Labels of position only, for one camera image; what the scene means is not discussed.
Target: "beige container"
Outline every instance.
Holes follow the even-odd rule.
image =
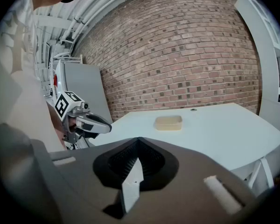
[[[180,115],[157,117],[154,127],[162,131],[181,130],[182,117]]]

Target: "black vent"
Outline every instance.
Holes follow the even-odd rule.
[[[93,171],[104,186],[121,190],[137,158],[144,176],[140,191],[164,188],[178,171],[178,160],[170,152],[142,137],[133,138],[98,156],[93,162]]]
[[[162,154],[149,147],[145,143],[137,140],[122,151],[109,158],[109,168],[125,180],[135,162],[139,158],[144,179],[145,177],[156,174],[165,164]]]

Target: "gray surface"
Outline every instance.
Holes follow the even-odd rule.
[[[65,62],[64,70],[68,91],[76,93],[89,104],[92,113],[112,124],[98,66]]]
[[[62,216],[63,224],[119,223],[117,219],[104,214],[100,209],[95,207],[91,203],[94,202],[93,198],[87,199],[84,196],[80,195],[78,191],[81,186],[81,180],[77,180],[77,183],[73,186],[71,185],[72,182],[68,183],[68,180],[64,178],[62,173],[59,172],[57,167],[53,164],[45,146],[41,142],[33,143],[33,149],[35,156],[39,162],[43,178],[47,184],[49,191],[56,201],[56,204]],[[81,161],[75,161],[72,164],[74,164],[73,167],[81,167]],[[62,169],[64,169],[64,171],[67,170],[67,167],[69,167],[68,164],[62,165]],[[87,177],[87,173],[89,172],[89,170],[92,170],[92,167],[89,167],[85,170],[76,169],[74,170],[74,172],[80,174],[81,177]],[[96,191],[95,186],[88,186],[87,188],[92,190],[93,192]]]
[[[191,220],[193,223],[212,224],[228,221],[230,216],[203,183],[203,179],[211,175],[217,175],[242,203],[254,200],[251,191],[239,178],[206,155],[165,142],[147,140],[171,152],[180,167],[176,177],[162,190],[141,192],[134,207],[120,222],[182,224]],[[77,196],[98,210],[113,204],[118,190],[101,184],[93,172],[93,162],[100,154],[126,141],[71,151],[76,162],[57,167]]]
[[[234,6],[245,20],[257,48],[262,75],[262,99],[278,101],[279,71],[274,44],[263,18],[250,1],[237,0]],[[262,103],[263,101],[259,111],[260,117],[272,112],[264,109]]]
[[[70,154],[69,150],[65,150],[65,151],[62,151],[62,152],[49,153],[49,156],[50,156],[52,161],[57,161],[57,160],[61,160],[61,159],[70,158],[71,154]]]

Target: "white pipe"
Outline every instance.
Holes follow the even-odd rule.
[[[83,15],[83,13],[86,11],[86,9],[94,2],[95,0],[86,0],[86,2],[83,4],[83,6],[79,9],[79,11],[77,12],[76,16],[74,17],[73,21],[70,24],[70,27],[64,32],[62,39],[66,39],[69,34],[71,33],[71,30],[73,29],[73,27],[75,26],[75,24],[77,23],[77,21],[81,18],[81,16]]]
[[[107,2],[108,0],[100,0],[89,12],[88,14],[84,17],[82,23],[80,23],[80,25],[78,26],[78,28],[76,29],[76,31],[74,32],[72,39],[75,39],[78,35],[80,35],[82,33],[82,31],[85,29],[85,27],[92,21],[92,19],[97,16],[98,13],[100,13],[103,9],[105,9],[108,5],[110,5],[111,3],[113,3],[115,0],[109,0],[109,2]]]
[[[43,15],[47,16],[49,14],[49,7],[40,7],[39,9],[39,14],[43,10]],[[39,29],[41,30],[40,32],[40,37],[38,37],[38,52],[39,52],[39,63],[44,62],[45,57],[43,56],[43,44],[44,44],[44,38],[45,38],[45,33],[46,33],[46,27],[42,27]]]
[[[81,4],[81,2],[83,2],[83,0],[73,0],[71,2],[71,6],[67,9],[66,13],[64,14],[63,19],[68,19],[72,12],[75,12],[75,8],[78,7]],[[56,37],[60,37],[62,31],[63,29],[59,29],[58,33],[56,34]]]

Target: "white panel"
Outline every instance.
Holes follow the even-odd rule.
[[[263,99],[261,105],[264,110],[267,111],[263,114],[263,119],[280,130],[280,103]],[[277,176],[280,173],[280,146],[266,155],[266,160],[269,164],[272,176]],[[258,195],[267,188],[266,174],[263,168],[261,168],[254,184],[253,191]]]
[[[262,97],[278,101],[279,72],[274,45],[267,26],[252,0],[237,0],[235,7],[245,20],[254,39],[262,72]],[[267,112],[261,105],[259,115]]]

